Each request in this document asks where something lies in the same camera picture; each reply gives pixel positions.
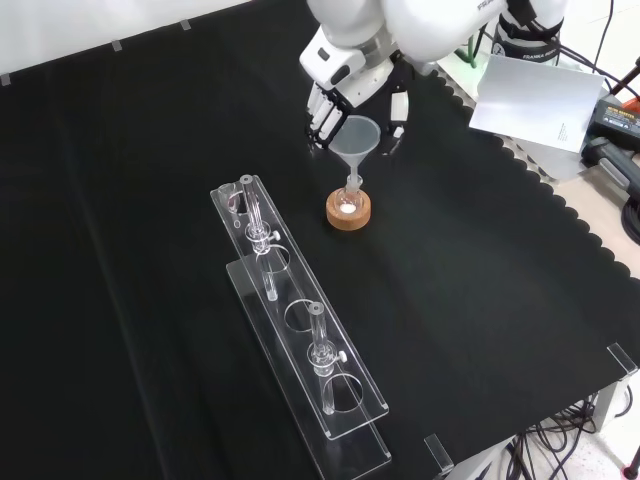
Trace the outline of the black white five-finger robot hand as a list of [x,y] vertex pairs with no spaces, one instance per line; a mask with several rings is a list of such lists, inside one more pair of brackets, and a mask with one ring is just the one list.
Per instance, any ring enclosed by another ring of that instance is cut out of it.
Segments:
[[352,115],[372,118],[381,130],[378,150],[392,155],[399,147],[409,117],[406,82],[413,68],[399,52],[368,70],[343,80],[338,87],[325,90],[317,83],[307,100],[305,134],[310,145],[326,150],[346,119]]

